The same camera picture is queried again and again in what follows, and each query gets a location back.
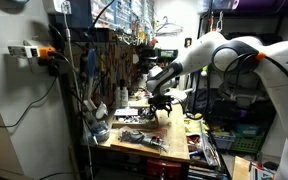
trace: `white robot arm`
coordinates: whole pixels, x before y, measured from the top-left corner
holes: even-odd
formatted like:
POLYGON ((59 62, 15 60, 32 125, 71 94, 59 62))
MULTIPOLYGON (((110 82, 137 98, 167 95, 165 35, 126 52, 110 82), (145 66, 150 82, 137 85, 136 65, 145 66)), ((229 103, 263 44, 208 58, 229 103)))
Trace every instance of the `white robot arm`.
POLYGON ((288 179, 288 41, 263 46, 261 41, 253 37, 228 41, 221 34, 210 32, 198 39, 186 55, 179 56, 156 76, 148 78, 147 89, 153 94, 149 102, 152 105, 165 105, 167 98, 160 103, 166 92, 164 84, 211 63, 220 71, 228 66, 231 69, 238 68, 240 66, 237 64, 243 63, 259 75, 287 136, 276 179, 288 179))

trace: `wooden workbench surface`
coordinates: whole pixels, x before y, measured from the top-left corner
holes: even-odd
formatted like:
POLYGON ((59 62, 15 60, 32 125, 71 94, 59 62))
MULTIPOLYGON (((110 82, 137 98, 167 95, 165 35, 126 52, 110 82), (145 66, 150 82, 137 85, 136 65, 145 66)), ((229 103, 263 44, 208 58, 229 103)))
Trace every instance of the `wooden workbench surface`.
MULTIPOLYGON (((109 139, 104 143, 100 143, 99 145, 97 145, 97 147, 122 151, 126 153, 144 155, 144 156, 149 156, 149 157, 157 157, 157 158, 178 161, 178 162, 189 162, 190 157, 189 157, 189 151, 188 151, 187 142, 186 142, 182 108, 179 104, 172 105, 172 108, 173 108, 173 111, 170 113, 169 117, 167 116, 166 111, 157 111, 159 128, 163 128, 167 130, 167 134, 164 137, 165 144, 169 146, 167 152, 161 151, 160 153, 157 154, 157 153, 144 152, 141 150, 134 150, 134 149, 129 149, 129 148, 111 146, 112 143, 116 141, 117 139, 118 129, 111 129, 109 139)), ((114 113, 110 113, 110 114, 111 115, 109 116, 107 122, 109 126, 112 127, 114 113)))

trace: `green storage crate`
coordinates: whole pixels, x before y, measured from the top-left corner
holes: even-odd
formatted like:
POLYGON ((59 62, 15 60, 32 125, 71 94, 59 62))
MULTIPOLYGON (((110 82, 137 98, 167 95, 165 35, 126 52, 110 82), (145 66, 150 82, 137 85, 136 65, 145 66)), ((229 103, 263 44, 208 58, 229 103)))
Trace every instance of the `green storage crate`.
POLYGON ((231 146, 231 150, 248 153, 257 153, 264 137, 263 135, 252 138, 244 137, 236 132, 233 132, 233 134, 235 135, 235 141, 231 146))

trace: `bottle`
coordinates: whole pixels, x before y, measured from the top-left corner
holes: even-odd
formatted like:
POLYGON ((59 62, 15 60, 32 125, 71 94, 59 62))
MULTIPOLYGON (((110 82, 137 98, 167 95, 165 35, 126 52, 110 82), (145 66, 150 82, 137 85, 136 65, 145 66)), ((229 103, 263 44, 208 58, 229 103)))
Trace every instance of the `bottle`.
POLYGON ((121 102, 121 88, 117 86, 115 90, 115 107, 121 107, 121 102))
POLYGON ((128 107, 128 90, 127 87, 123 87, 123 90, 121 91, 121 105, 122 107, 128 107))

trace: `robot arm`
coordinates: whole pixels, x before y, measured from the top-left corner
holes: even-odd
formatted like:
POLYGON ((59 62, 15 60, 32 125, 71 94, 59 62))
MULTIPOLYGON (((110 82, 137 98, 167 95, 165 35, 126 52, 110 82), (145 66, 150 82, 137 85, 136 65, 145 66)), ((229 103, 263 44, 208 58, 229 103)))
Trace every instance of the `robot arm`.
POLYGON ((256 38, 242 37, 228 41, 221 34, 210 32, 198 39, 187 54, 179 56, 156 76, 148 78, 147 89, 152 92, 153 100, 155 98, 151 104, 163 105, 157 99, 164 97, 166 87, 163 85, 174 77, 199 70, 210 63, 215 69, 224 71, 243 55, 244 60, 245 56, 253 56, 246 62, 237 61, 232 68, 239 68, 238 64, 244 63, 262 80, 287 137, 276 179, 288 179, 288 77, 285 74, 288 74, 288 41, 263 46, 256 38), (285 72, 269 59, 275 60, 285 72))

